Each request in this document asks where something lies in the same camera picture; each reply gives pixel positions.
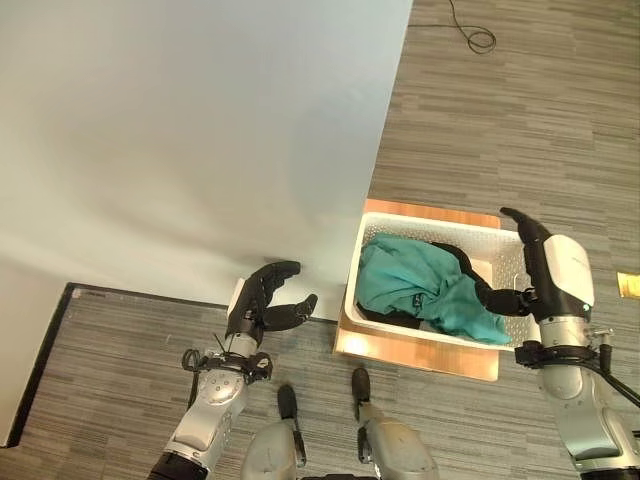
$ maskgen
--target teal shirt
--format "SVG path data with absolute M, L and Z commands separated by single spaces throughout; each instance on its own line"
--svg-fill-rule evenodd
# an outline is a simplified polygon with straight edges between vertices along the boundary
M 367 310 L 405 312 L 450 335 L 511 341 L 504 318 L 482 306 L 458 259 L 427 242 L 376 234 L 362 249 L 356 299 Z

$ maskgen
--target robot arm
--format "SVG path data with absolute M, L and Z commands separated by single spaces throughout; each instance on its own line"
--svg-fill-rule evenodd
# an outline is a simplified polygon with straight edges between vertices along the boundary
M 265 331 L 297 327 L 313 312 L 317 297 L 269 307 L 276 289 L 300 272 L 298 262 L 267 265 L 240 281 L 228 313 L 221 351 L 187 350 L 183 368 L 194 373 L 189 408 L 171 435 L 149 480 L 204 480 L 229 442 L 233 421 L 247 403 L 247 387 L 269 379 L 269 355 L 257 352 Z M 206 371 L 204 378 L 199 373 Z
M 640 397 L 610 373 L 611 330 L 590 326 L 594 293 L 585 250 L 517 210 L 501 212 L 518 224 L 532 288 L 518 292 L 481 287 L 478 297 L 496 313 L 534 315 L 542 341 L 516 348 L 516 362 L 540 370 L 540 389 L 581 477 L 640 478 L 640 448 L 609 407 L 607 383 L 639 407 Z

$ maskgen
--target black floor edge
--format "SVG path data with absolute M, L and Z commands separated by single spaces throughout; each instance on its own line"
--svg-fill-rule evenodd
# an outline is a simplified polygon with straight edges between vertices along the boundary
M 31 405 L 33 405 L 33 399 L 38 392 L 40 379 L 42 378 L 44 368 L 47 365 L 49 354 L 51 353 L 53 343 L 55 342 L 56 336 L 58 335 L 58 330 L 60 329 L 60 324 L 62 323 L 64 312 L 67 310 L 67 305 L 69 305 L 71 294 L 73 293 L 74 288 L 75 285 L 73 283 L 67 283 L 67 286 L 64 287 L 64 290 L 62 291 L 62 297 L 60 297 L 60 301 L 58 302 L 58 306 L 56 307 L 55 312 L 53 313 L 51 322 L 49 322 L 47 332 L 44 334 L 44 339 L 42 340 L 42 345 L 40 345 L 38 356 L 36 357 L 33 369 L 31 370 L 31 375 L 29 375 L 27 387 L 22 394 L 22 399 L 20 400 L 18 411 L 16 412 L 16 416 L 13 419 L 13 425 L 11 426 L 11 431 L 9 432 L 7 444 L 3 448 L 16 447 L 20 443 L 20 438 L 22 437 L 24 426 L 27 423 L 27 418 L 29 417 L 29 412 L 31 411 Z
M 183 303 L 186 305 L 194 305 L 199 307 L 214 307 L 214 308 L 225 308 L 225 309 L 227 308 L 226 305 L 220 305 L 217 303 L 198 302 L 196 300 L 184 300 L 181 298 L 165 297 L 162 295 L 153 295 L 150 293 L 142 293 L 142 292 L 132 292 L 130 290 L 120 290 L 117 288 L 97 287 L 95 285 L 87 285 L 84 283 L 67 283 L 67 285 L 64 287 L 64 290 L 62 292 L 62 296 L 60 297 L 60 301 L 58 302 L 58 306 L 56 307 L 56 310 L 53 313 L 53 317 L 51 317 L 51 322 L 49 322 L 49 327 L 47 328 L 47 332 L 44 335 L 42 344 L 40 345 L 38 356 L 36 357 L 36 361 L 33 365 L 33 369 L 31 370 L 31 375 L 29 375 L 29 381 L 27 382 L 27 386 L 24 390 L 24 393 L 22 394 L 22 399 L 20 400 L 18 411 L 16 412 L 16 416 L 13 420 L 13 425 L 11 426 L 11 431 L 9 432 L 7 444 L 4 446 L 1 446 L 0 448 L 17 447 L 18 444 L 20 443 L 20 438 L 22 437 L 24 426 L 27 423 L 27 418 L 29 417 L 29 412 L 31 411 L 31 405 L 33 405 L 33 400 L 36 396 L 36 393 L 38 392 L 40 379 L 44 374 L 44 369 L 47 365 L 47 360 L 49 360 L 51 349 L 53 348 L 53 344 L 58 335 L 58 330 L 60 330 L 60 324 L 62 323 L 64 314 L 67 311 L 69 302 L 71 301 L 73 291 L 76 288 L 86 288 L 90 290 L 119 293 L 123 295 L 135 295 L 137 297 L 148 298 L 152 300 L 164 300 L 164 301 Z M 324 322 L 335 323 L 335 321 L 333 320 L 316 318 L 316 317 L 312 317 L 309 320 L 316 321 L 316 322 L 323 322 L 323 323 Z

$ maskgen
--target white plastic basket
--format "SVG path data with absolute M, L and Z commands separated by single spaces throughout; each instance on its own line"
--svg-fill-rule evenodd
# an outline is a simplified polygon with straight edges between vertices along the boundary
M 524 267 L 522 243 L 516 232 L 388 213 L 366 213 L 360 223 L 345 297 L 345 314 L 352 322 L 401 335 L 491 350 L 513 350 L 524 340 L 539 340 L 540 332 L 532 316 L 505 318 L 507 333 L 512 338 L 508 345 L 488 345 L 451 335 L 367 320 L 355 300 L 360 252 L 363 245 L 381 232 L 455 245 L 469 256 L 474 270 L 493 288 L 524 289 L 530 285 L 529 275 Z

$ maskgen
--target white wall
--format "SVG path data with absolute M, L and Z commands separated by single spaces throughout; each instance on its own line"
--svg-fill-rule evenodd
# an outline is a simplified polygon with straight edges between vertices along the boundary
M 223 304 L 297 259 L 278 300 L 334 317 L 410 4 L 0 3 L 0 258 Z M 33 358 L 45 310 L 16 339 Z
M 0 446 L 64 287 L 60 277 L 0 258 Z

